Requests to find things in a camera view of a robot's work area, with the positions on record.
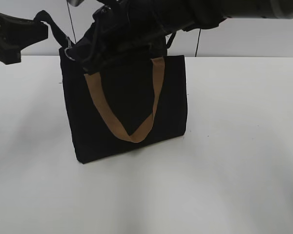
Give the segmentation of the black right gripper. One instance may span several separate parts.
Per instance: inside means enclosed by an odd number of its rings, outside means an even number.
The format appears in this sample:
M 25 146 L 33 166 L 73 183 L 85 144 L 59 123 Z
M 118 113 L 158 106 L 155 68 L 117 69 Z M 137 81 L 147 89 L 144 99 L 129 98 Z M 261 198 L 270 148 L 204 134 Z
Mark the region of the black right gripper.
M 103 6 L 93 18 L 94 23 L 70 50 L 71 58 L 88 74 L 130 59 L 166 55 L 166 39 L 153 5 Z

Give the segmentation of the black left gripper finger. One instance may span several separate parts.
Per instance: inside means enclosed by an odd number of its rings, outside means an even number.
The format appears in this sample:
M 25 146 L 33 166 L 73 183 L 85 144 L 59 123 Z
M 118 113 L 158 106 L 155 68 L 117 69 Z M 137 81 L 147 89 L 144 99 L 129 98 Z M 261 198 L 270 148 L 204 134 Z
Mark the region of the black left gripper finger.
M 21 50 L 46 39 L 44 23 L 0 13 L 0 62 L 5 65 L 20 63 Z

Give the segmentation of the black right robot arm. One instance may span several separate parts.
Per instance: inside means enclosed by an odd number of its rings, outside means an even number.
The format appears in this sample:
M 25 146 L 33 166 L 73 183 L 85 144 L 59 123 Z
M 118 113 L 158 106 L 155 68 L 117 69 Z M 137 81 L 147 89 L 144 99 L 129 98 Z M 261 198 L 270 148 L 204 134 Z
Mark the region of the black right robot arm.
M 163 57 L 166 36 L 233 18 L 293 19 L 293 0 L 105 0 L 67 54 L 92 74 L 127 57 Z

